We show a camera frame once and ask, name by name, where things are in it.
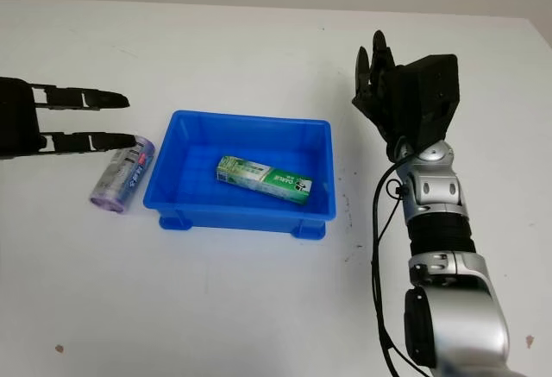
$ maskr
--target toothpaste box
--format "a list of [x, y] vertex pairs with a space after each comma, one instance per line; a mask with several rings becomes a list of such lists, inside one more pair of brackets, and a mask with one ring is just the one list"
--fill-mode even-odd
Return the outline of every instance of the toothpaste box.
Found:
[[225, 155], [216, 166], [216, 179], [277, 198], [305, 204], [312, 179], [264, 164]]

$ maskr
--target blue plastic tray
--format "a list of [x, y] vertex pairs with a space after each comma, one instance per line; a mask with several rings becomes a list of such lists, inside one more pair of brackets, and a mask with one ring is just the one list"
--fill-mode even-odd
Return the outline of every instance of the blue plastic tray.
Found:
[[[305, 205], [216, 181], [216, 165], [234, 155], [313, 178]], [[176, 111], [144, 205], [164, 229], [192, 226], [289, 232], [322, 239], [336, 216], [329, 123]]]

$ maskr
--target white tabletop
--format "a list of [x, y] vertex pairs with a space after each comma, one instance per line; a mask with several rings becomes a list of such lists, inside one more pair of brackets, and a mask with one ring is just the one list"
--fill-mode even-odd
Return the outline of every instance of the white tabletop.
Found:
[[[547, 374], [552, 51], [527, 21], [23, 0], [0, 1], [0, 76], [117, 91], [131, 104], [41, 110], [41, 130], [136, 133], [160, 147], [175, 110], [328, 120], [338, 215], [320, 242], [167, 231], [141, 203], [150, 172], [128, 214], [88, 203], [110, 153], [0, 161], [0, 374], [388, 375], [369, 215], [389, 163], [350, 103], [358, 46], [377, 28], [398, 63], [458, 56], [461, 103], [447, 140], [474, 240], [510, 326], [511, 367]], [[382, 200], [384, 216], [392, 203]], [[399, 214], [380, 258], [400, 347], [409, 257]]]

